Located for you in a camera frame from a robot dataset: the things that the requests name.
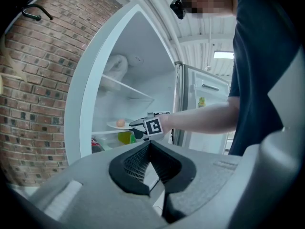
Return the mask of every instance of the hand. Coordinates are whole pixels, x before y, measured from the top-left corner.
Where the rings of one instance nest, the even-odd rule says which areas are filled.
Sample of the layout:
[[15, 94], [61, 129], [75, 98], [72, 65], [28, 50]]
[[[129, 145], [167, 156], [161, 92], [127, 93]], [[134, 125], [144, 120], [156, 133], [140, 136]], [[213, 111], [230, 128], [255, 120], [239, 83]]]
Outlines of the hand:
[[169, 123], [169, 117], [170, 114], [161, 114], [158, 116], [161, 122], [161, 126], [164, 132], [164, 135], [167, 134], [169, 131], [172, 130], [172, 128], [170, 127], [170, 123]]

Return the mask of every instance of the door handle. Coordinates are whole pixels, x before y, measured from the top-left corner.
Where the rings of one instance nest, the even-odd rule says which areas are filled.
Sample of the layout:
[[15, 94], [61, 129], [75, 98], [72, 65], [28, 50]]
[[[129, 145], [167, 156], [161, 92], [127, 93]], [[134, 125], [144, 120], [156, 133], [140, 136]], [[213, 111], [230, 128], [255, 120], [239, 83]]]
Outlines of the door handle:
[[219, 91], [219, 88], [218, 88], [218, 87], [204, 84], [203, 80], [202, 80], [202, 87], [206, 87], [206, 88], [213, 89], [213, 90], [215, 90], [215, 91]]

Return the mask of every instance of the white ceiling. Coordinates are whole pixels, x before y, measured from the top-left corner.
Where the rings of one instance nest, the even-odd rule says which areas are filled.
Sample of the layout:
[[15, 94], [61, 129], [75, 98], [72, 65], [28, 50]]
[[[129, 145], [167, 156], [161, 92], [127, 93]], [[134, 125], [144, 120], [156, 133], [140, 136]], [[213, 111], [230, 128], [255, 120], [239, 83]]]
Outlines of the white ceiling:
[[208, 70], [228, 81], [233, 70], [232, 59], [214, 59], [214, 51], [233, 52], [235, 17], [194, 18], [183, 20], [171, 11], [173, 0], [138, 0], [163, 36], [176, 61]]

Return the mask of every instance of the plate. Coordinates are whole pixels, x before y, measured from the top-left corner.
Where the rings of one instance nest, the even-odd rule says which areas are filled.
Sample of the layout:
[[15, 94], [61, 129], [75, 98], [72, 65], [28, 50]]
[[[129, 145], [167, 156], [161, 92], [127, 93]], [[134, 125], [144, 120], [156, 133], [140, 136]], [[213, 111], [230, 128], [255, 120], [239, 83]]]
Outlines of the plate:
[[116, 126], [116, 121], [110, 121], [110, 122], [107, 122], [107, 126], [110, 126], [112, 128], [115, 128], [115, 129], [120, 129], [120, 130], [130, 130], [130, 129], [133, 129], [132, 126], [129, 126], [129, 122], [125, 122], [125, 126], [123, 127], [118, 127]]

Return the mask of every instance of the refrigerator door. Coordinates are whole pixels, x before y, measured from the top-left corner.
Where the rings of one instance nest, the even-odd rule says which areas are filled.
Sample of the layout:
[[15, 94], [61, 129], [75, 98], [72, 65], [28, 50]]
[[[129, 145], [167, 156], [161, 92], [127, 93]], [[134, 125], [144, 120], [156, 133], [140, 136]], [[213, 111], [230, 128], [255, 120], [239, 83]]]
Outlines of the refrigerator door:
[[[179, 64], [179, 70], [181, 84], [179, 111], [198, 108], [200, 100], [204, 100], [206, 106], [227, 100], [229, 94], [227, 81], [185, 64]], [[179, 146], [215, 154], [224, 153], [228, 134], [176, 132], [175, 143]]]

